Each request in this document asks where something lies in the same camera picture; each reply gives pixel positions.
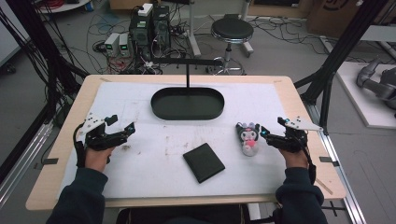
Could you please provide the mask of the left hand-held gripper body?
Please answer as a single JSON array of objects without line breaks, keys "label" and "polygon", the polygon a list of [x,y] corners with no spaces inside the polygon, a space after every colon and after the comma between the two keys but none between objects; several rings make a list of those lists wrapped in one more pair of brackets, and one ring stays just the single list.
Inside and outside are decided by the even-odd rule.
[{"label": "left hand-held gripper body", "polygon": [[125,138],[120,137],[119,133],[106,133],[106,126],[105,118],[90,112],[78,130],[78,134],[85,137],[84,146],[99,151],[120,146],[125,142]]}]

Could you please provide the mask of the grey black plush toy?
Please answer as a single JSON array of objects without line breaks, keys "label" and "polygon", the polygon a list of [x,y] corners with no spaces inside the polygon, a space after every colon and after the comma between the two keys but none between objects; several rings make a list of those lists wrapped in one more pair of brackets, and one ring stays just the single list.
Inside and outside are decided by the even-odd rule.
[{"label": "grey black plush toy", "polygon": [[235,125],[238,139],[242,146],[242,152],[249,157],[255,156],[259,151],[257,141],[259,139],[260,125],[254,122],[241,123]]}]

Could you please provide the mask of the black oval tray with stand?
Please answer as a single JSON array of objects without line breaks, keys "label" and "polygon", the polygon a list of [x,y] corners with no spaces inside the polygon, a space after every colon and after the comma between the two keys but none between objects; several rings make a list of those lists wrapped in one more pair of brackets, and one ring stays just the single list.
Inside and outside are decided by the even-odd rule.
[{"label": "black oval tray with stand", "polygon": [[212,88],[192,87],[190,65],[220,66],[218,60],[156,58],[155,63],[186,65],[186,86],[168,87],[156,91],[150,100],[153,114],[166,120],[209,120],[217,118],[223,111],[223,95]]}]

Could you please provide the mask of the black wallet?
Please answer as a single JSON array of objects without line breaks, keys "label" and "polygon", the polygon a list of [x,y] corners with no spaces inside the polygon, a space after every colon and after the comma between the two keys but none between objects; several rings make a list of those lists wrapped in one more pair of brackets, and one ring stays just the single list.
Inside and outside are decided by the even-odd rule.
[{"label": "black wallet", "polygon": [[208,143],[184,153],[183,158],[199,184],[225,169],[225,165]]}]

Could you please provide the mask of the person's right hand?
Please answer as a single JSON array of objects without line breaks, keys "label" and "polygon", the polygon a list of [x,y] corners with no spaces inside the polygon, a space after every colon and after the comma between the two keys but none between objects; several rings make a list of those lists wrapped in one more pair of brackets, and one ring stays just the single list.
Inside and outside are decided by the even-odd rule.
[{"label": "person's right hand", "polygon": [[305,168],[309,167],[307,157],[302,151],[288,152],[287,150],[280,149],[280,154],[283,156],[287,168]]}]

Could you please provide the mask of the white table mat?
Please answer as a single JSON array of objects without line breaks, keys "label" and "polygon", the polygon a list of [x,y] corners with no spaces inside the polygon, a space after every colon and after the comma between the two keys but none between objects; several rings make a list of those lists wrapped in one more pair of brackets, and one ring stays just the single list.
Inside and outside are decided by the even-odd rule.
[{"label": "white table mat", "polygon": [[[115,133],[132,123],[135,132],[117,147],[105,169],[104,195],[109,200],[272,194],[284,180],[284,159],[264,139],[253,157],[243,154],[236,124],[259,123],[282,134],[277,122],[284,109],[272,84],[215,83],[225,99],[222,113],[210,120],[164,120],[151,109],[152,95],[162,84],[107,82],[100,85],[90,113],[116,115],[107,127]],[[225,168],[200,183],[184,153],[209,144]]]}]

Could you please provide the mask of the black tape piece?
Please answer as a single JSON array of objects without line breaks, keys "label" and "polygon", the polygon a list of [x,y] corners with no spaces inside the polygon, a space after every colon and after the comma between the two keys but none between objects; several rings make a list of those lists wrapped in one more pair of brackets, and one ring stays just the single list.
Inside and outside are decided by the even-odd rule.
[{"label": "black tape piece", "polygon": [[327,162],[327,163],[331,163],[334,167],[338,167],[340,166],[339,161],[334,161],[331,157],[319,157],[319,160],[321,162]]},{"label": "black tape piece", "polygon": [[58,158],[44,159],[34,165],[34,169],[41,170],[45,165],[52,165],[58,163]]}]

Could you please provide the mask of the grey power supply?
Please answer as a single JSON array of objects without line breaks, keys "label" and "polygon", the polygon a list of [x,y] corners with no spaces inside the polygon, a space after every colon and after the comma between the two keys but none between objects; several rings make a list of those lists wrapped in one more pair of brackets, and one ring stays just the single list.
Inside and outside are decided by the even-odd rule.
[{"label": "grey power supply", "polygon": [[116,57],[120,53],[120,35],[111,34],[105,41],[106,53],[109,57]]},{"label": "grey power supply", "polygon": [[122,57],[129,57],[131,55],[129,36],[127,34],[120,34],[119,47],[120,47],[120,55]]}]

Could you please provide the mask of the white base board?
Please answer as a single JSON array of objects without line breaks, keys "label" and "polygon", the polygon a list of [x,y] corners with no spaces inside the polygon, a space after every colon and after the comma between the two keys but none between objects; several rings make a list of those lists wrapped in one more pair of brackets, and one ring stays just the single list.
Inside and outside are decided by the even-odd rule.
[{"label": "white base board", "polygon": [[396,110],[387,107],[373,92],[356,85],[364,66],[366,63],[344,62],[337,71],[338,79],[366,127],[396,130]]}]

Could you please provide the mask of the white desk leg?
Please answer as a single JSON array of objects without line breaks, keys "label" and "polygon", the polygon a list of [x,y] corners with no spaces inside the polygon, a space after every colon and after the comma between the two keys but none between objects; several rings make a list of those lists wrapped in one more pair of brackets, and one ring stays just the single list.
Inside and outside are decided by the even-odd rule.
[{"label": "white desk leg", "polygon": [[195,4],[195,0],[189,0],[189,30],[187,31],[187,35],[193,56],[195,58],[200,58],[202,54],[199,49],[194,33],[194,4]]},{"label": "white desk leg", "polygon": [[[247,20],[248,8],[250,5],[250,2],[251,2],[251,0],[243,0],[243,5],[242,5],[242,9],[241,9],[241,19],[243,21]],[[244,47],[245,51],[247,52],[247,57],[249,57],[254,52],[254,49],[251,47],[249,42],[245,42],[243,44],[243,47]]]}]

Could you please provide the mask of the black computer tower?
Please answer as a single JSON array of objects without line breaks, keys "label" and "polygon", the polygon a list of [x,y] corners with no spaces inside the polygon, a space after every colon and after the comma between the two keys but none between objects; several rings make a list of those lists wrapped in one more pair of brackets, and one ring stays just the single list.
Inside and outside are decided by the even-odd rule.
[{"label": "black computer tower", "polygon": [[129,26],[134,56],[141,60],[151,60],[150,44],[152,41],[152,21],[151,14],[139,16],[134,13]]},{"label": "black computer tower", "polygon": [[153,10],[153,25],[158,49],[167,49],[170,43],[169,6],[156,6]]}]

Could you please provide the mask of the white box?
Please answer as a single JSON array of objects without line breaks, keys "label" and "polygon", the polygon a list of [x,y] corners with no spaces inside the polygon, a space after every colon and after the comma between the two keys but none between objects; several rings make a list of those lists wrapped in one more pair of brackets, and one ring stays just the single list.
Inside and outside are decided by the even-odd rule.
[{"label": "white box", "polygon": [[153,9],[153,5],[151,3],[145,3],[137,12],[139,16],[147,17],[151,10]]}]

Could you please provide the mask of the cardboard box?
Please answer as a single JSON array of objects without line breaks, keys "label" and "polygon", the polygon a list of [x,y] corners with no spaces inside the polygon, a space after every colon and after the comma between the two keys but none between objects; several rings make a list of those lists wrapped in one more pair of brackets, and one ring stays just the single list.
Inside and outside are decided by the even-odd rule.
[{"label": "cardboard box", "polygon": [[312,0],[306,20],[310,34],[340,37],[366,0]]}]

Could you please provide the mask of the white round table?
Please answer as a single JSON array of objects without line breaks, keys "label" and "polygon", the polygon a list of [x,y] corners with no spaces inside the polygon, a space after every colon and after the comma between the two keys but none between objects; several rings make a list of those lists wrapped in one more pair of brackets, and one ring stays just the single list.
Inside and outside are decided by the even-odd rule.
[{"label": "white round table", "polygon": [[85,5],[91,1],[92,0],[76,0],[76,3],[68,3],[67,0],[41,0],[38,3],[38,9],[45,14],[66,12],[77,8],[85,9]]}]

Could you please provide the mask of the aluminium rail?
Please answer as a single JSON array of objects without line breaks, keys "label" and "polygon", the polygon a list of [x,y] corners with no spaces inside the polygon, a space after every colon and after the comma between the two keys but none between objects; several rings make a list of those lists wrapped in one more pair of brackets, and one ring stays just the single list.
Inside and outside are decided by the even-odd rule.
[{"label": "aluminium rail", "polygon": [[[325,199],[340,201],[341,210],[346,212],[351,224],[367,224],[330,136],[323,131],[309,131],[308,138],[310,156],[317,166],[316,185],[322,190]],[[321,162],[320,156],[331,157],[334,161],[339,161],[340,166],[334,167],[331,163]]]},{"label": "aluminium rail", "polygon": [[12,192],[26,174],[38,152],[50,137],[52,130],[52,123],[42,124],[40,128],[34,132],[33,136],[27,142],[27,145],[22,148],[22,154],[12,166],[5,180],[0,184],[0,210],[7,203]]}]

